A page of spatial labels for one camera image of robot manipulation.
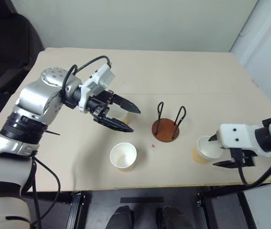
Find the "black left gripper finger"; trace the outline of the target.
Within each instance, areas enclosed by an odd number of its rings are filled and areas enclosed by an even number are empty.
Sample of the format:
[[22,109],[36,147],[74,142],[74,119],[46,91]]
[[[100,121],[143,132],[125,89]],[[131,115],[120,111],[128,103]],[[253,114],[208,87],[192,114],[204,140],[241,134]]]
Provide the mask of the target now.
[[120,120],[117,120],[115,118],[100,116],[100,117],[95,117],[93,120],[114,131],[120,131],[120,132],[125,132],[125,133],[133,132],[133,129],[130,128],[126,123]]
[[119,105],[120,108],[122,108],[123,110],[126,110],[128,112],[136,113],[136,114],[141,113],[140,109],[134,103],[132,103],[131,101],[129,101],[129,100],[117,95],[117,94],[114,94],[112,102]]

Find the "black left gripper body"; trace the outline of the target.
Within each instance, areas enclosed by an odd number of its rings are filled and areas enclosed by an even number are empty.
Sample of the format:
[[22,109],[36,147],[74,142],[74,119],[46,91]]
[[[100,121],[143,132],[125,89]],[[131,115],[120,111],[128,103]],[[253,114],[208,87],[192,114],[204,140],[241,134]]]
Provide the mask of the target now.
[[98,95],[90,96],[87,101],[87,111],[94,117],[95,120],[100,120],[106,117],[109,105],[112,104],[114,92],[102,91]]

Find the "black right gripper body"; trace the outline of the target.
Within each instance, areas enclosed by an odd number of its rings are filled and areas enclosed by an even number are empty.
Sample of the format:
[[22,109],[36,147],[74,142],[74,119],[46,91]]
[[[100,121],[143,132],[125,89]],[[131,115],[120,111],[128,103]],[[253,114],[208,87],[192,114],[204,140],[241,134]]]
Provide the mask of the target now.
[[255,157],[257,156],[251,150],[240,148],[230,148],[232,167],[254,167],[256,166]]

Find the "white paper cup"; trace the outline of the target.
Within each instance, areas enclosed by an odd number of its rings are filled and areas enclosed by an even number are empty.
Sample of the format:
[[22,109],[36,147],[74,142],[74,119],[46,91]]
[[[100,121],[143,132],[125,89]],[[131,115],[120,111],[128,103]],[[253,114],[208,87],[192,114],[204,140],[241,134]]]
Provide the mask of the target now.
[[111,106],[109,106],[107,116],[109,118],[114,118],[119,121],[122,121],[125,124],[128,123],[128,111],[122,109],[120,106],[116,104],[112,104]]
[[205,135],[197,139],[196,147],[192,152],[192,159],[199,164],[219,159],[224,152],[217,140],[209,141],[209,138],[210,136]]
[[117,169],[131,171],[137,159],[137,150],[131,143],[118,143],[110,151],[110,162]]

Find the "black tape strip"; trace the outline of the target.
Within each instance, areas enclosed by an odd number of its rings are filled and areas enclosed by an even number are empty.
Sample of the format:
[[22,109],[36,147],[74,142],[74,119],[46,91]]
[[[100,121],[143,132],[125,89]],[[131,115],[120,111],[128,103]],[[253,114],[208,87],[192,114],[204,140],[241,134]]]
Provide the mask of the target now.
[[123,197],[120,203],[163,203],[164,197]]

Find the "dark rounded shape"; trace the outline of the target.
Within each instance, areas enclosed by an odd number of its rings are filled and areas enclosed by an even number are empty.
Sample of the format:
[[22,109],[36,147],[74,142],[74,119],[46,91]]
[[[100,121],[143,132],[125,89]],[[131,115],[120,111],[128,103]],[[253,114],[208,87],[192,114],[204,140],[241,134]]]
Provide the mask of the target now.
[[134,212],[129,206],[117,208],[105,229],[134,229]]

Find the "black office chair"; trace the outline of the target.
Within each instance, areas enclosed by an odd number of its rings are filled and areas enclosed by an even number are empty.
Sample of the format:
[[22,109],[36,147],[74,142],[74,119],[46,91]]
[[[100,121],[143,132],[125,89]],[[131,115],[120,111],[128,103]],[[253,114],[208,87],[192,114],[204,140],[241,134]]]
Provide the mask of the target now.
[[0,18],[0,93],[13,93],[43,51],[32,24],[20,14]]

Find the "black table frame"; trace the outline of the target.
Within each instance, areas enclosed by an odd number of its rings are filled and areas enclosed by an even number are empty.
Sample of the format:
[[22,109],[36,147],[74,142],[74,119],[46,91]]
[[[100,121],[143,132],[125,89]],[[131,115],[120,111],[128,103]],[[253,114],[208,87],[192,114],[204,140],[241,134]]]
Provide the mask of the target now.
[[[244,193],[209,198],[203,187],[130,188],[39,192],[43,229],[105,229],[114,211],[129,206],[134,229],[157,229],[156,212],[180,210],[195,229],[256,229]],[[123,197],[164,197],[163,203],[120,203]]]

